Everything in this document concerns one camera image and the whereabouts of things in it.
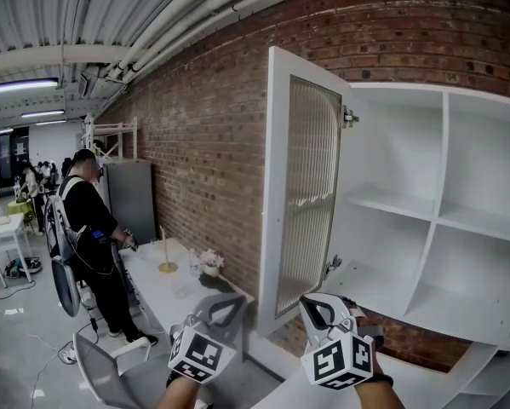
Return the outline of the small white table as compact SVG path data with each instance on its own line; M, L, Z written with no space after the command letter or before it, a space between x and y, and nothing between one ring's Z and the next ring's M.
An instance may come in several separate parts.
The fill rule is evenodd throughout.
M32 282L31 274L28 270L26 257L30 256L32 249L24 226L24 216L22 214L13 214L11 216L0 216L0 251L18 252L21 266L24 269L29 283ZM4 288L8 285L4 279L3 270L0 266L0 280Z

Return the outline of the black wristband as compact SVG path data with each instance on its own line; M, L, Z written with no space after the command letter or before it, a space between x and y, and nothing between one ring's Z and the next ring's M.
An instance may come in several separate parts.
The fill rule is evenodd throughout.
M367 378L364 383L387 383L391 388L394 385L393 379L383 373L375 373L372 377Z

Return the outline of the white shelf cabinet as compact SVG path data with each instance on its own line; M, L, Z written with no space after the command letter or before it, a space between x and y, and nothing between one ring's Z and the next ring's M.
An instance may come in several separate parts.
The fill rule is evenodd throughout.
M442 409L510 407L510 98L470 89L355 83L327 292L413 331L467 343Z

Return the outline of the gray metal cabinet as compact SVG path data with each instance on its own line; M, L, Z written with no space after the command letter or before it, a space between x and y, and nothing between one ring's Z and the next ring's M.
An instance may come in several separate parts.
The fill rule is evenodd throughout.
M98 193L119 226L129 229L140 245L155 239L151 163L143 159L102 159L100 167L103 176Z

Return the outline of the white side table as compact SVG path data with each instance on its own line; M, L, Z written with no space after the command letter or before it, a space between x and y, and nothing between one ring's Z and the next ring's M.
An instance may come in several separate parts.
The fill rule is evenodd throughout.
M147 310L147 316L157 321L156 327L165 334L169 334L172 325L181 323L203 298L219 293L201 286L198 279L191 276L189 250L184 245L170 238L167 246L169 260L178 266L172 274L158 271L163 262L162 241L141 245L137 251L121 251L129 281ZM177 284L190 285L192 294L181 300L174 299L172 286Z

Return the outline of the white metal rack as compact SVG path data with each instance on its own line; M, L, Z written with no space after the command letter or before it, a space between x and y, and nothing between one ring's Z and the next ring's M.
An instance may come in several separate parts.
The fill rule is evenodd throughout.
M83 119L81 142L85 149L107 160L124 158L124 138L131 136L131 158L138 158L139 121L133 117L129 123L97 124L92 114Z

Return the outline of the white power strip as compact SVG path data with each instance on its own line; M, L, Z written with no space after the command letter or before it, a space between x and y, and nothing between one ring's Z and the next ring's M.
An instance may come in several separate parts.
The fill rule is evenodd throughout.
M58 353L58 358L65 365L74 365L77 363L77 356L73 347L73 342L68 342Z

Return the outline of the bundle of white ceiling pipes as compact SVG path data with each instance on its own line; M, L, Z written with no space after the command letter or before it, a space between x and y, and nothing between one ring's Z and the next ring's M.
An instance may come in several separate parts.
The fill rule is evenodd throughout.
M227 17L229 13L262 0L172 0L143 30L124 57L108 67L106 78L127 84L155 66L172 45Z

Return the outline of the person's left forearm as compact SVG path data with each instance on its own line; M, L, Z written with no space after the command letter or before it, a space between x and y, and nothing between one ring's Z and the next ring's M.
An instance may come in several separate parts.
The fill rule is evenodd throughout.
M194 409L201 384L182 375L168 379L156 409Z

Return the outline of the yellow-green round table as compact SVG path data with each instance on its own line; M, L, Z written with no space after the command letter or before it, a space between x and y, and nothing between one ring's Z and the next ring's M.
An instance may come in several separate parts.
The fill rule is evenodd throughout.
M34 229L34 222L36 221L35 212L33 209L32 201L30 199L23 202L11 201L8 203L8 211L10 215L21 214L25 226L31 230Z

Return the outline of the pink flowers in pot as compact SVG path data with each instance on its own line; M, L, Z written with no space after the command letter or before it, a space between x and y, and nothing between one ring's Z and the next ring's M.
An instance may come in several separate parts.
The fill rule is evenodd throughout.
M210 277L218 277L221 268L224 266L224 258L216 251L207 249L199 256L200 264L203 266L203 272Z

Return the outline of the white cabinet door with glass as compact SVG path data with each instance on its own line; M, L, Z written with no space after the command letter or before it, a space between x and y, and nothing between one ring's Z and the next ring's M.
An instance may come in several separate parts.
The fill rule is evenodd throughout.
M298 315L324 279L348 83L285 49L268 55L261 268L256 330Z

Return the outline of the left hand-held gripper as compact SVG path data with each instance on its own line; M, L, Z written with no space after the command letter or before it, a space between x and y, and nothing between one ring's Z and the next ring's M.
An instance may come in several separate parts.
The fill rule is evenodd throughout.
M247 306L247 298L237 293L203 298L181 324L171 327L169 369L200 384L215 380L238 352L235 341Z

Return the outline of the gold candle holder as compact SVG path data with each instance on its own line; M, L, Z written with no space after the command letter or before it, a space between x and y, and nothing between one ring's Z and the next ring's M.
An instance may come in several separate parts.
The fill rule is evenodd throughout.
M169 260L166 233L162 226L159 229L162 234L163 262L158 266L158 271L164 274L172 274L177 271L178 266L175 262Z

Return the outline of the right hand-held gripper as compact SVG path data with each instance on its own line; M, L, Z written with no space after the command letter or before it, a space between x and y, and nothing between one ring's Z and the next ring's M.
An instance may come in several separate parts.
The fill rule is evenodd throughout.
M312 346L301 357L301 366L311 385L339 391L373 377L373 338L357 334L357 321L346 300L314 292L299 301Z

